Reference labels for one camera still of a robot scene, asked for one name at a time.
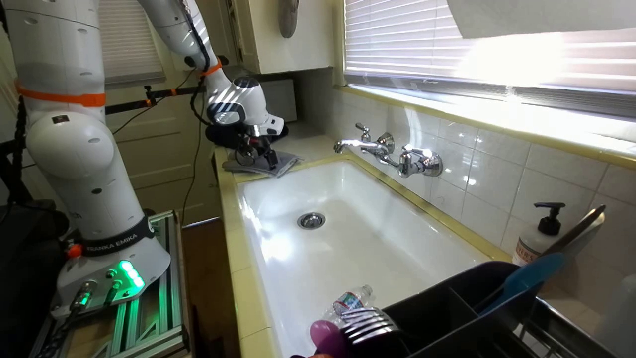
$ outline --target white sink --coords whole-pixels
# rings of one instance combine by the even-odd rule
[[[487,260],[352,163],[247,183],[239,201],[282,356],[310,354],[310,324],[350,288],[388,306]],[[302,229],[304,213],[326,223]]]

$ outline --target faucet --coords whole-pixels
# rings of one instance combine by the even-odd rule
[[[376,141],[372,141],[370,129],[366,125],[356,123],[356,127],[362,131],[360,139],[340,139],[340,141],[336,141],[336,145],[334,145],[336,153],[344,151],[346,147],[358,147],[362,151],[372,153],[374,157],[378,157],[382,161],[388,159],[394,153],[396,143],[394,143],[394,135],[392,133],[386,131]]]
[[[334,151],[340,153],[346,147],[358,147],[362,151],[372,153],[382,163],[388,163],[398,169],[402,177],[410,177],[414,173],[424,173],[428,177],[440,177],[443,173],[443,161],[441,157],[432,149],[408,149],[402,147],[402,161],[394,161],[392,153],[396,149],[394,135],[384,133],[376,141],[372,141],[370,129],[356,123],[356,127],[362,131],[360,139],[340,139],[334,145]]]

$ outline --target pump bottle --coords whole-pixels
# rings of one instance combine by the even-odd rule
[[[513,262],[519,266],[537,260],[537,256],[541,256],[559,239],[561,223],[557,217],[565,203],[535,203],[535,207],[549,207],[551,215],[543,217],[537,227],[529,227],[519,235],[513,255]]]

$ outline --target white cabinet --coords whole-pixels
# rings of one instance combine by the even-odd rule
[[[255,74],[334,66],[336,0],[300,0],[292,38],[279,30],[279,0],[231,0],[239,54]]]

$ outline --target dish rack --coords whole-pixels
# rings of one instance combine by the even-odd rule
[[[485,262],[384,308],[400,332],[356,346],[356,356],[612,358],[541,300],[539,288],[479,312],[483,300],[515,270],[509,262]]]

